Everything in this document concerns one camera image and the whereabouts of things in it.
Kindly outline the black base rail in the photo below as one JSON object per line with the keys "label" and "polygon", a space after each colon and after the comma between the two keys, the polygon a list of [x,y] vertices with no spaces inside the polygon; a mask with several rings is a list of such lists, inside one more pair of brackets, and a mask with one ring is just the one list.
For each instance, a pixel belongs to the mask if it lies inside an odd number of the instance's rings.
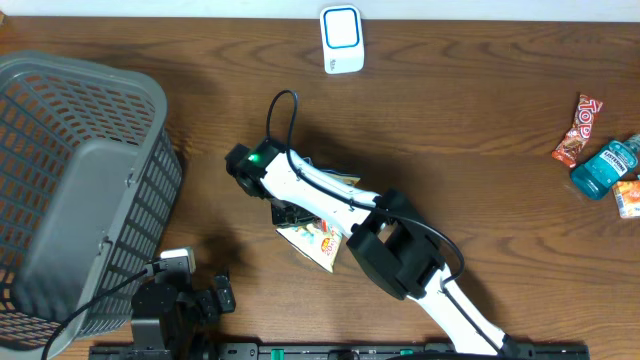
{"label": "black base rail", "polygon": [[[457,353],[451,344],[419,345],[259,345],[256,343],[204,343],[196,346],[186,359],[210,360],[413,360],[469,359]],[[516,359],[590,360],[585,345],[521,344]]]}

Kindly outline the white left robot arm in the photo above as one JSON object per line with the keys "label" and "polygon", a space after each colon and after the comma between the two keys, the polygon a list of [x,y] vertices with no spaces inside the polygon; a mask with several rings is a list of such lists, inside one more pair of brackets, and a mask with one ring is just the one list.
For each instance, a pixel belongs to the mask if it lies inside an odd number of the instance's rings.
{"label": "white left robot arm", "polygon": [[216,346],[200,329],[235,311],[229,275],[214,276],[213,285],[196,289],[189,271],[160,272],[132,298],[133,344],[125,360],[215,360]]}

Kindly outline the orange red candy bar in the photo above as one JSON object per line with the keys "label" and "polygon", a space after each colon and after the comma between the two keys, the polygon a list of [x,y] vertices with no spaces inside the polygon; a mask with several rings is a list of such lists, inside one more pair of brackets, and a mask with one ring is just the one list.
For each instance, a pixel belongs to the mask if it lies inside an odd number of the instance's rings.
{"label": "orange red candy bar", "polygon": [[551,153],[554,159],[569,168],[576,166],[578,155],[590,140],[594,122],[602,107],[603,102],[600,100],[585,94],[579,96],[572,127]]}

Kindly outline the blue Listerine mouthwash bottle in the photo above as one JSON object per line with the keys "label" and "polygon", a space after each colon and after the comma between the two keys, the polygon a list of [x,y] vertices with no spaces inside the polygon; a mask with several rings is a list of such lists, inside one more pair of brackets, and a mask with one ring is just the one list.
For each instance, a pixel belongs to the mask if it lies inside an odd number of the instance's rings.
{"label": "blue Listerine mouthwash bottle", "polygon": [[639,135],[624,142],[612,140],[570,174],[573,184],[589,199],[600,200],[639,164]]}

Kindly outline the yellow white snack bag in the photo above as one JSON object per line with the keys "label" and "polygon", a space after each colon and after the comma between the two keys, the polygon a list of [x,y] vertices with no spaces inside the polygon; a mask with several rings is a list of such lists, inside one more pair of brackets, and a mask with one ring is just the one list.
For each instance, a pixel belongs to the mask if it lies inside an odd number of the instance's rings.
{"label": "yellow white snack bag", "polygon": [[276,233],[324,271],[334,272],[335,259],[343,238],[335,226],[318,217],[318,220],[306,226],[276,227]]}

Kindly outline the small orange snack packet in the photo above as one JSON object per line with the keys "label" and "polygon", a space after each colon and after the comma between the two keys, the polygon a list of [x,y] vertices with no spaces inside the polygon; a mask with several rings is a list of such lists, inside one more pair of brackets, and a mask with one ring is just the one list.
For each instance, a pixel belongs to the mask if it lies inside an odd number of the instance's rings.
{"label": "small orange snack packet", "polygon": [[640,214],[640,181],[619,181],[613,193],[621,218],[638,218]]}

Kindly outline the white barcode scanner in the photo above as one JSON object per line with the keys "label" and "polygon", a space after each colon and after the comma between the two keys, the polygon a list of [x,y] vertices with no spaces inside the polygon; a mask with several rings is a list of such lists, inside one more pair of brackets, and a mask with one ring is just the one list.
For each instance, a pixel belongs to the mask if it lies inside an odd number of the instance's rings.
{"label": "white barcode scanner", "polygon": [[326,7],[320,14],[320,27],[325,72],[359,72],[365,60],[360,11],[353,5]]}

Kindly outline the grey plastic mesh basket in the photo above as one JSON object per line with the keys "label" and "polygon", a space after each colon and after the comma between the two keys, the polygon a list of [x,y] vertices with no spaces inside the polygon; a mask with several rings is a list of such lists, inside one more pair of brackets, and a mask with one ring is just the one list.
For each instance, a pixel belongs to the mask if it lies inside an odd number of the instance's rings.
{"label": "grey plastic mesh basket", "polygon": [[152,78],[37,51],[1,59],[1,355],[55,356],[131,316],[183,170]]}

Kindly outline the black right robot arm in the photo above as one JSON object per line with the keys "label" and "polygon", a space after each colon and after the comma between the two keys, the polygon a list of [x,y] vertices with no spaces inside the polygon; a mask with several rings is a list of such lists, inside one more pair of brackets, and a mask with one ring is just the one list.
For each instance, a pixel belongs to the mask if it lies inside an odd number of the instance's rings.
{"label": "black right robot arm", "polygon": [[236,145],[226,170],[251,197],[271,204],[280,228],[327,221],[365,274],[392,297],[409,298],[445,331],[458,353],[515,358],[520,350],[462,292],[441,252],[452,241],[426,224],[408,198],[350,186],[314,168],[287,145],[265,138],[255,148]]}

